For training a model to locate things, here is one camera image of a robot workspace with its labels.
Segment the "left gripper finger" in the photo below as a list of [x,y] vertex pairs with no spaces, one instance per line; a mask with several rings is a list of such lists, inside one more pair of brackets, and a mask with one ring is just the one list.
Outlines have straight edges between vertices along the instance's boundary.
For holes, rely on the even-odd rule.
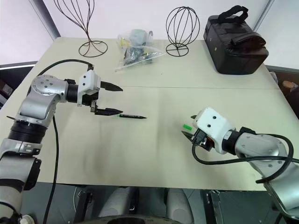
[[123,113],[123,111],[114,108],[96,109],[94,114],[101,116],[113,116]]
[[107,91],[123,91],[121,87],[104,81],[101,81],[100,87]]

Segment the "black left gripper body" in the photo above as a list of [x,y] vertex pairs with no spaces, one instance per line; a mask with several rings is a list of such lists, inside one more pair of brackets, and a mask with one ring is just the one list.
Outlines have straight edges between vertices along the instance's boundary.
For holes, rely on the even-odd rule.
[[82,97],[82,105],[89,106],[91,112],[99,113],[97,106],[97,100],[99,99],[99,92],[93,93],[92,95],[85,94]]

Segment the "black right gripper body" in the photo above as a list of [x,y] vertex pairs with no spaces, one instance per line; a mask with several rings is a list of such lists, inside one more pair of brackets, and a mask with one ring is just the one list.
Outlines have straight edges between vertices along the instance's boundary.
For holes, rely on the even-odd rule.
[[191,137],[191,142],[195,146],[199,146],[206,151],[210,151],[212,148],[214,148],[214,142],[200,129],[197,129],[194,135]]

